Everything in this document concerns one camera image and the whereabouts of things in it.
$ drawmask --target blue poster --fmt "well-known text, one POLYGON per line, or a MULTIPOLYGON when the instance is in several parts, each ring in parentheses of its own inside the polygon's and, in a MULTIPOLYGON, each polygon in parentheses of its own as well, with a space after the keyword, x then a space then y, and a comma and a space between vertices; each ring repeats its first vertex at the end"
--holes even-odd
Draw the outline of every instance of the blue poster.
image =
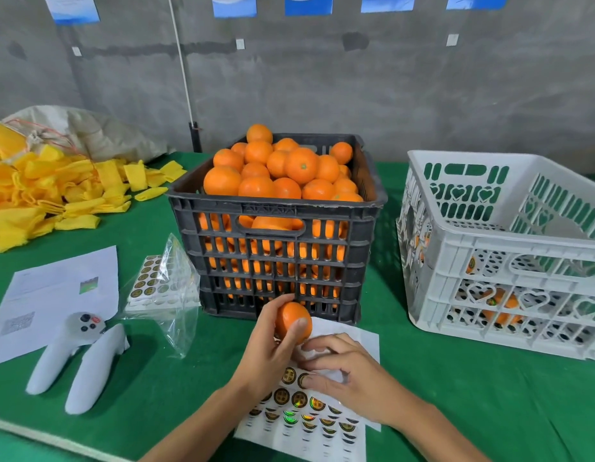
POLYGON ((94 0, 45 0, 51 17, 61 26, 99 22, 94 0))
POLYGON ((448 10, 502 10, 507 0, 447 0, 448 10))
POLYGON ((413 11, 415 0, 362 0, 362 13, 413 11))
POLYGON ((254 18, 257 0, 212 0, 215 18, 254 18))
POLYGON ((334 0, 284 0, 285 16, 321 16, 332 14, 334 0))

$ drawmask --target qr code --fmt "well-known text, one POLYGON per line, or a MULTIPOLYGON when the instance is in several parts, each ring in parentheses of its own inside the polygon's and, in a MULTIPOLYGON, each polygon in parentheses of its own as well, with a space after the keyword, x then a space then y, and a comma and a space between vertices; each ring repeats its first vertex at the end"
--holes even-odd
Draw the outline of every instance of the qr code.
POLYGON ((34 319, 34 312, 20 316, 18 318, 8 319, 4 321, 2 326, 1 336, 5 336, 12 332, 20 331, 31 326, 31 321, 34 319))

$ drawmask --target white pole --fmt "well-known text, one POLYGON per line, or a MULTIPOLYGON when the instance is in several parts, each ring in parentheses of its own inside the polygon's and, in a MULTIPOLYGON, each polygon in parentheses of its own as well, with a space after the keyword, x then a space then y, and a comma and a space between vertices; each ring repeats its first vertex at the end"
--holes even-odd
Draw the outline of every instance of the white pole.
POLYGON ((188 83, 186 82, 186 70, 184 69, 184 59, 181 55, 181 45, 179 43, 178 26, 175 23, 175 13, 173 12, 173 2, 169 0, 169 9, 171 10, 171 21, 173 21, 173 30, 175 31, 175 41, 178 44, 179 65, 182 69, 182 78, 184 79, 184 91, 186 92, 186 103, 188 104, 188 116, 190 116, 190 123, 194 126, 193 108, 190 105, 190 94, 188 93, 188 83))

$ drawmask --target white plastic crate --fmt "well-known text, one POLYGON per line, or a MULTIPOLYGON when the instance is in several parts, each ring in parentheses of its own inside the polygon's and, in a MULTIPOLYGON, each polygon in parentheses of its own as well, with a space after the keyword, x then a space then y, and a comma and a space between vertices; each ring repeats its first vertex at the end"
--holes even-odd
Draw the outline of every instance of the white plastic crate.
POLYGON ((411 321, 595 359, 595 183, 535 155, 409 160, 397 230, 411 321))

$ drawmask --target gray concrete wall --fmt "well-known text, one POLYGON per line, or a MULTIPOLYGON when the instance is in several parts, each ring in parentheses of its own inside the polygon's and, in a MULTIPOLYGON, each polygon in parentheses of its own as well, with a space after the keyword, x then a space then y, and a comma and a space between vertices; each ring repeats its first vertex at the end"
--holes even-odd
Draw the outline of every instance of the gray concrete wall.
MULTIPOLYGON (((216 20, 174 0, 206 151, 262 122, 279 132, 355 132, 379 160, 410 149, 529 152, 595 168, 595 0, 509 0, 495 12, 216 20), (459 44, 446 47, 449 33, 459 44), (237 51, 235 38, 246 49, 237 51)), ((96 0, 102 22, 56 27, 43 0, 0 0, 0 115, 88 108, 190 148, 167 0, 96 0), (73 56, 78 46, 82 58, 73 56)))

